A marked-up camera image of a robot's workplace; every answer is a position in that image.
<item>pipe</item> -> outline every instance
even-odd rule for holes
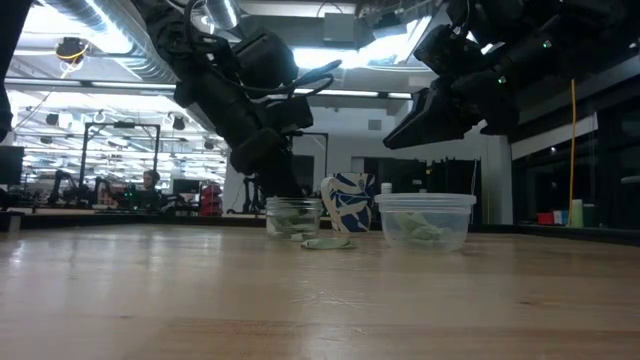
[[[240,23],[240,6],[235,0],[207,0],[205,6],[216,29],[230,30]]]
[[[116,59],[145,82],[177,79],[156,53],[137,9],[130,0],[42,0],[70,20],[85,25],[88,39],[106,53],[134,57]]]

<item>plastic lid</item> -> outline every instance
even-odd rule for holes
[[[394,205],[473,205],[476,197],[464,194],[434,194],[434,193],[410,193],[410,194],[380,194],[376,195],[378,204]]]

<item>desk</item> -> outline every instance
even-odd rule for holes
[[[633,359],[640,249],[473,234],[450,255],[261,229],[0,237],[0,359]]]

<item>clear plastic container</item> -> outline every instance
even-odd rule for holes
[[[318,237],[320,199],[267,199],[267,236],[271,239],[304,241]]]
[[[393,247],[458,250],[467,238],[473,195],[381,194],[384,238]]]

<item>mug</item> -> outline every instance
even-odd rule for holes
[[[331,216],[334,231],[369,231],[375,179],[372,174],[344,172],[322,180],[322,201]]]

